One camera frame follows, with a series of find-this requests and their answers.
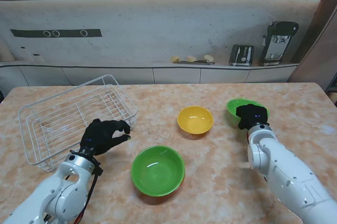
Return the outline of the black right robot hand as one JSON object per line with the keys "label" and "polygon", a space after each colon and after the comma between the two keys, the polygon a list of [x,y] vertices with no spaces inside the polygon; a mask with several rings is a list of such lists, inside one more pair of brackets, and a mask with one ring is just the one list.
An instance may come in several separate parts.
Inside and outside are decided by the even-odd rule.
{"label": "black right robot hand", "polygon": [[267,109],[263,106],[247,104],[236,108],[236,115],[240,118],[239,129],[251,129],[256,125],[269,125]]}

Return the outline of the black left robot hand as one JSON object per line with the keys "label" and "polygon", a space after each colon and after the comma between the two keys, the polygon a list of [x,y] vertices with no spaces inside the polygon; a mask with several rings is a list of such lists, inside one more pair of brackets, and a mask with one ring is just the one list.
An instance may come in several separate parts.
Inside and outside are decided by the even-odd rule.
{"label": "black left robot hand", "polygon": [[129,140],[131,127],[123,120],[94,119],[86,128],[80,142],[80,152],[98,156]]}

